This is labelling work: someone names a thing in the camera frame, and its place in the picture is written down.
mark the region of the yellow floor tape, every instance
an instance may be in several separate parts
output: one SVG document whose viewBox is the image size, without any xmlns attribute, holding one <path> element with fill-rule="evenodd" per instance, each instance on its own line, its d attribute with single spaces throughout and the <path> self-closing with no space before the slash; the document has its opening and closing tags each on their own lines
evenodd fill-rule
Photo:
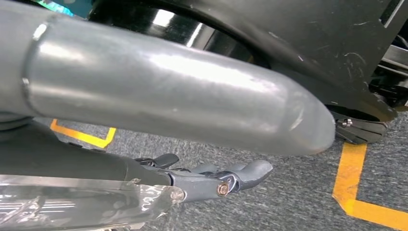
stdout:
<svg viewBox="0 0 408 231">
<path fill-rule="evenodd" d="M 112 142 L 114 139 L 115 133 L 116 133 L 116 128 L 109 128 L 108 134 L 106 135 L 105 139 L 101 139 L 99 137 L 91 136 L 89 134 L 80 132 L 80 131 L 75 131 L 69 128 L 65 128 L 62 126 L 59 126 L 57 124 L 57 119 L 54 119 L 51 123 L 51 130 L 64 134 L 66 136 L 75 138 L 77 140 L 92 144 L 94 146 L 97 146 L 99 148 L 105 148 Z"/>
<path fill-rule="evenodd" d="M 333 197 L 349 216 L 408 231 L 408 213 L 356 200 L 366 151 L 366 144 L 344 144 Z"/>
</svg>

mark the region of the clear plastic wrap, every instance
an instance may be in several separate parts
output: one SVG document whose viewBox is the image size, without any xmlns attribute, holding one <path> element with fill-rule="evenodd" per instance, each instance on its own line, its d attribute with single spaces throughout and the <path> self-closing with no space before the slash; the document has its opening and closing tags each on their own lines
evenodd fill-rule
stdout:
<svg viewBox="0 0 408 231">
<path fill-rule="evenodd" d="M 0 230 L 97 230 L 131 226 L 181 202 L 173 186 L 135 181 L 0 175 Z"/>
</svg>

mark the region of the metal bolt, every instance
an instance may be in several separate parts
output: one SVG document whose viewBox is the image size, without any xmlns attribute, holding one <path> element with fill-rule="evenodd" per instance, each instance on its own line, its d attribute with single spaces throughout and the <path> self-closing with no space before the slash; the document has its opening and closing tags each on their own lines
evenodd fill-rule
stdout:
<svg viewBox="0 0 408 231">
<path fill-rule="evenodd" d="M 184 199 L 186 198 L 186 194 L 185 192 L 180 189 L 180 188 L 174 188 L 172 189 L 174 190 L 173 192 L 171 192 L 170 194 L 170 198 L 173 200 L 173 204 L 178 204 L 184 201 Z"/>
<path fill-rule="evenodd" d="M 131 179 L 126 185 L 136 185 L 136 184 L 138 184 L 140 181 L 141 181 L 141 179 L 134 178 L 134 179 Z"/>
<path fill-rule="evenodd" d="M 345 119 L 342 123 L 343 128 L 349 128 L 353 125 L 353 121 L 351 119 Z"/>
<path fill-rule="evenodd" d="M 217 186 L 217 194 L 218 196 L 226 196 L 228 194 L 230 187 L 226 182 L 222 182 Z"/>
</svg>

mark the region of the scratch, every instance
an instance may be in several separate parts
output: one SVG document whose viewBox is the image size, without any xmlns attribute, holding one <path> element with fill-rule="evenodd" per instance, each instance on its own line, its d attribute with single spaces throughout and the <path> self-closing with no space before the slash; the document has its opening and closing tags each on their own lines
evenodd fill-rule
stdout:
<svg viewBox="0 0 408 231">
<path fill-rule="evenodd" d="M 272 36 L 272 37 L 274 37 L 274 38 L 276 38 L 276 39 L 280 39 L 277 35 L 275 35 L 274 33 L 272 33 L 272 32 L 270 32 L 270 31 L 268 31 L 268 33 Z"/>
<path fill-rule="evenodd" d="M 352 76 L 351 76 L 350 68 L 347 68 L 347 71 L 348 71 L 348 76 L 350 77 L 350 80 L 351 80 L 351 79 L 352 79 Z"/>
<path fill-rule="evenodd" d="M 324 48 L 329 47 L 329 46 L 330 45 L 322 46 L 322 47 L 317 48 L 316 50 L 318 51 L 318 50 L 324 49 Z"/>
<path fill-rule="evenodd" d="M 289 129 L 290 131 L 292 131 L 293 129 L 295 129 L 302 121 L 303 121 L 303 113 L 304 113 L 304 108 L 302 108 L 302 110 L 299 113 L 299 116 L 297 117 L 297 119 L 294 121 L 294 123 L 291 125 L 291 128 Z"/>
<path fill-rule="evenodd" d="M 368 21 L 368 22 L 363 22 L 363 23 L 356 23 L 356 24 L 353 24 L 353 25 L 355 25 L 355 26 L 361 26 L 361 25 L 364 25 L 364 24 L 367 24 L 367 23 L 369 23 L 369 21 Z"/>
<path fill-rule="evenodd" d="M 361 73 L 361 77 L 363 77 L 363 76 L 364 76 L 364 72 L 363 72 L 363 69 L 361 69 L 361 67 L 359 67 L 358 69 L 360 70 L 360 73 Z"/>
<path fill-rule="evenodd" d="M 349 54 L 353 54 L 353 55 L 357 56 L 358 58 L 360 58 L 363 61 L 364 65 L 367 64 L 366 60 L 363 57 L 361 57 L 361 55 L 359 55 L 359 54 L 357 54 L 355 52 L 349 52 L 349 53 L 345 54 L 344 56 L 348 56 Z"/>
</svg>

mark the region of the screw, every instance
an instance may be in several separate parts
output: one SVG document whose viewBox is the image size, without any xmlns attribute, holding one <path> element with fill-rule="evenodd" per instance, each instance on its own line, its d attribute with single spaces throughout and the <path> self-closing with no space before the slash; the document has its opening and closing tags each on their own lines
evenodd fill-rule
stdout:
<svg viewBox="0 0 408 231">
<path fill-rule="evenodd" d="M 228 194 L 230 187 L 227 183 L 222 182 L 217 186 L 217 194 L 218 196 L 226 196 Z"/>
</svg>

